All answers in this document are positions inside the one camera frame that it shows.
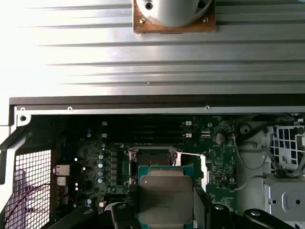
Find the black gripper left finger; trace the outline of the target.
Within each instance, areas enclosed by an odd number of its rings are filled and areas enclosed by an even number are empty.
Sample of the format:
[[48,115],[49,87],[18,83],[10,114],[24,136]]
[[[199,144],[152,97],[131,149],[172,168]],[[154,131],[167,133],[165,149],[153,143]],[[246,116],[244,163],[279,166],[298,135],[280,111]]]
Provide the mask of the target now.
[[129,185],[124,202],[109,204],[103,213],[93,207],[82,207],[47,226],[47,229],[138,229],[136,214],[139,204],[139,185]]

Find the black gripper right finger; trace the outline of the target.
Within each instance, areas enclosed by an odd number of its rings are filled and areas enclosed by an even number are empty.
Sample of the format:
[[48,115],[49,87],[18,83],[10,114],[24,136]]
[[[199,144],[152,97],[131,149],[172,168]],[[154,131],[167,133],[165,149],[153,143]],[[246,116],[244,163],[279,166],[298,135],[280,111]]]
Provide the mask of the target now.
[[193,188],[193,215],[199,229],[291,229],[273,215],[248,209],[238,215],[222,204],[213,204],[201,187]]

